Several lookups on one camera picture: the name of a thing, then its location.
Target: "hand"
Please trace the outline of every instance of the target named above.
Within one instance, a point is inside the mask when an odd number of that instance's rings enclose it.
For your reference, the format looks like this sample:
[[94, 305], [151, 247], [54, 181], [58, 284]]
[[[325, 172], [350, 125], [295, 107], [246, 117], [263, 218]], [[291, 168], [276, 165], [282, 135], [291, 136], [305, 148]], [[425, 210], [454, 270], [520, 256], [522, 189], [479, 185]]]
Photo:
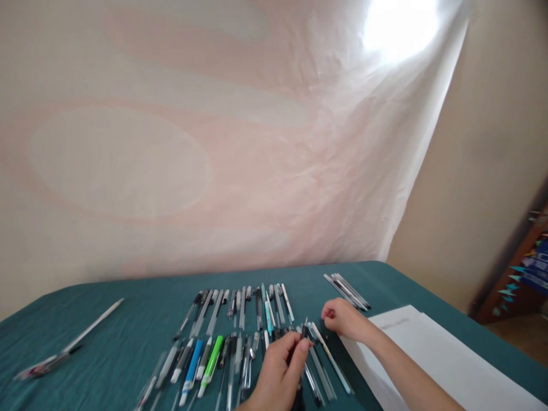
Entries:
[[365, 318], [348, 301], [338, 298], [325, 303], [321, 311], [321, 319], [325, 326], [335, 331], [339, 336], [368, 344], [369, 336], [376, 334], [379, 329]]
[[[289, 332], [270, 344], [257, 386], [238, 411], [289, 411], [297, 394], [310, 345], [308, 339], [301, 340], [300, 334], [296, 332]], [[287, 359], [291, 354], [291, 363], [288, 365]]]

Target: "floor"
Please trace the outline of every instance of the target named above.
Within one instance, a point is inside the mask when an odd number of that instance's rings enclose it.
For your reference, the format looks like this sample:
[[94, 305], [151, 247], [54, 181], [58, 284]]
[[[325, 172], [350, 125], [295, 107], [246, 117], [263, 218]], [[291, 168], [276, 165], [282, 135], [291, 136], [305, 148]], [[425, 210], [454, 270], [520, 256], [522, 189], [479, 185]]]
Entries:
[[486, 326], [507, 343], [548, 367], [548, 319], [540, 314], [514, 317]]

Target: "blue poster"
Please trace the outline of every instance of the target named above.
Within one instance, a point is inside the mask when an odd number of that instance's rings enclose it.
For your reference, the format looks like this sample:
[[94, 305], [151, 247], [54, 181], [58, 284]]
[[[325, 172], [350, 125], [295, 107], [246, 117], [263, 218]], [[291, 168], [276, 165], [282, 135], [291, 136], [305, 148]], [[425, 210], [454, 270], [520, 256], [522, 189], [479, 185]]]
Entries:
[[548, 241], [542, 241], [535, 254], [523, 259], [522, 281], [548, 295]]

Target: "bright light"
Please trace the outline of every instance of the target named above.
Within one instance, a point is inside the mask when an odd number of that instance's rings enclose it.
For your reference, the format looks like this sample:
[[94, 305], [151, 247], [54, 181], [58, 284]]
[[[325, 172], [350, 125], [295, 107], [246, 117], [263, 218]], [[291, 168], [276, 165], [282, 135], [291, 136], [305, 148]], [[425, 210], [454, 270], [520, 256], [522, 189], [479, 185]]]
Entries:
[[436, 0], [371, 0], [364, 46], [398, 62], [422, 51], [437, 29]]

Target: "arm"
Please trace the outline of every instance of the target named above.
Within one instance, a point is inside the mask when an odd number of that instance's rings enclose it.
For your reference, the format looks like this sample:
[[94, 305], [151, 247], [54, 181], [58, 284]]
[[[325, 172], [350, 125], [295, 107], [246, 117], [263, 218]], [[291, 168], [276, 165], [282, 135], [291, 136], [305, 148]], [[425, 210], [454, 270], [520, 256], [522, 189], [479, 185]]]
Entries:
[[325, 326], [367, 346], [382, 364], [411, 411], [463, 410], [394, 341], [343, 299], [324, 305]]

